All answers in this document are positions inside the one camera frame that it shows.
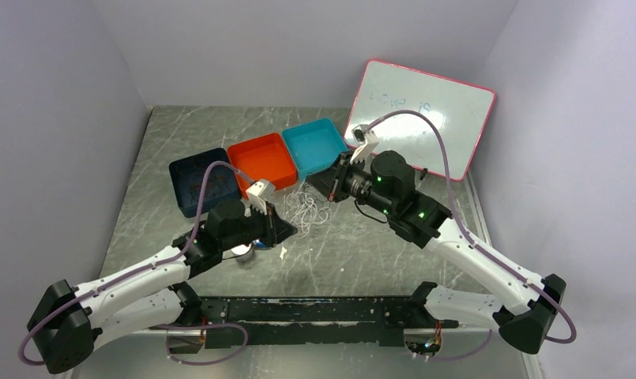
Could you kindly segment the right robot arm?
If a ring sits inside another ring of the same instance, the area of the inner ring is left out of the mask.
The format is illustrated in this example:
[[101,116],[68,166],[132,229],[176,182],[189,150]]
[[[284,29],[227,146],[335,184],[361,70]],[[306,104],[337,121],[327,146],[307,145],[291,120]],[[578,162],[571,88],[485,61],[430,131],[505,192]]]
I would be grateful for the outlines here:
[[366,170],[342,152],[324,171],[306,181],[328,201],[349,198],[386,218],[395,235],[436,253],[471,276],[488,293],[451,290],[436,283],[418,286],[409,306],[411,321],[459,321],[496,331],[511,347],[535,355],[548,341],[549,329],[566,290],[555,274],[542,277],[522,268],[460,224],[446,206],[416,189],[416,172],[397,152],[385,151]]

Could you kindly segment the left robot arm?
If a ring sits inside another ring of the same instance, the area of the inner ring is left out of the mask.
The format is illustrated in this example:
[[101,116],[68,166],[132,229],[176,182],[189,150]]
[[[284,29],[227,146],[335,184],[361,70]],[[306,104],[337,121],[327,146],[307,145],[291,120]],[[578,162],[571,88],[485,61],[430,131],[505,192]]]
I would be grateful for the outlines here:
[[145,328],[191,328],[201,304],[187,280],[218,265],[225,251],[259,241],[274,247],[297,232],[268,201],[220,202],[205,220],[145,260],[102,279],[51,284],[29,318],[19,359],[51,374],[81,364],[94,350]]

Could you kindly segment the clear round clip jar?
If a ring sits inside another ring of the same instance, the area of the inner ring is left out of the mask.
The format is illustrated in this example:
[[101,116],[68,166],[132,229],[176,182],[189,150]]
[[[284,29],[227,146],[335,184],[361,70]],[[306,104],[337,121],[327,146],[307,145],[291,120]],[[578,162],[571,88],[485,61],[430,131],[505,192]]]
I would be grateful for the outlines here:
[[232,256],[238,262],[249,261],[254,256],[254,245],[240,245],[231,249]]

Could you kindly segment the teal square tray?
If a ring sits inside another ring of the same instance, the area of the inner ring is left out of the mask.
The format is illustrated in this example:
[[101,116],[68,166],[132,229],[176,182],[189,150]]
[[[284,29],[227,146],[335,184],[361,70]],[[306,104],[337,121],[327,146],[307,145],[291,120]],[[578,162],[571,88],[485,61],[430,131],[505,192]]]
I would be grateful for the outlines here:
[[348,150],[343,137],[328,118],[285,129],[281,137],[295,164],[298,180],[328,168]]

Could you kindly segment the dark navy square tray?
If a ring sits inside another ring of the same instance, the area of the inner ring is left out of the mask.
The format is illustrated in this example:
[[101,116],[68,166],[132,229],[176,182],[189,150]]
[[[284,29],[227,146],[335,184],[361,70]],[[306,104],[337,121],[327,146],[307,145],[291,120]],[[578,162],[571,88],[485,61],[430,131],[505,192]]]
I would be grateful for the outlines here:
[[[186,218],[194,218],[198,210],[198,198],[207,167],[215,161],[229,163],[224,148],[214,148],[196,155],[171,162],[168,166],[177,206]],[[202,213],[214,208],[225,199],[241,199],[236,175],[226,167],[214,167],[205,190]]]

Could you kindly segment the orange square tray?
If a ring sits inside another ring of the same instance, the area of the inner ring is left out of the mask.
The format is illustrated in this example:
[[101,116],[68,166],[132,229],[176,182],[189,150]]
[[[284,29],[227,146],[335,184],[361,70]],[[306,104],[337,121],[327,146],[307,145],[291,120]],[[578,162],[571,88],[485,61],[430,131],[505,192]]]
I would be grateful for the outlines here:
[[232,166],[255,181],[270,181],[277,190],[298,181],[298,171],[279,133],[233,144],[227,148],[227,154]]

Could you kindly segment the pink framed whiteboard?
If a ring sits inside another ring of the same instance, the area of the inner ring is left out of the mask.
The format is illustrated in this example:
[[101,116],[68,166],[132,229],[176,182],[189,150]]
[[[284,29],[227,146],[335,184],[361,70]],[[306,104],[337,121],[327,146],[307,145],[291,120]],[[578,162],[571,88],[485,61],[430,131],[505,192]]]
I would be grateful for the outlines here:
[[494,108],[493,90],[381,60],[365,66],[344,140],[357,146],[352,129],[385,114],[398,115],[376,126],[374,150],[394,150],[418,170],[464,179]]

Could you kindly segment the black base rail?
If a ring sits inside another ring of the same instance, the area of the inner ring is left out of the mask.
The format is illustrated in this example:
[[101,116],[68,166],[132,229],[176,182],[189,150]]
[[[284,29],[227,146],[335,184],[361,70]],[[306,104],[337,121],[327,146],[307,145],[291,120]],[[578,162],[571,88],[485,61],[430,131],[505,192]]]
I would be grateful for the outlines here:
[[377,343],[402,347],[405,333],[457,321],[436,321],[408,296],[365,297],[203,297],[190,301],[174,322],[210,325],[205,348],[250,345]]

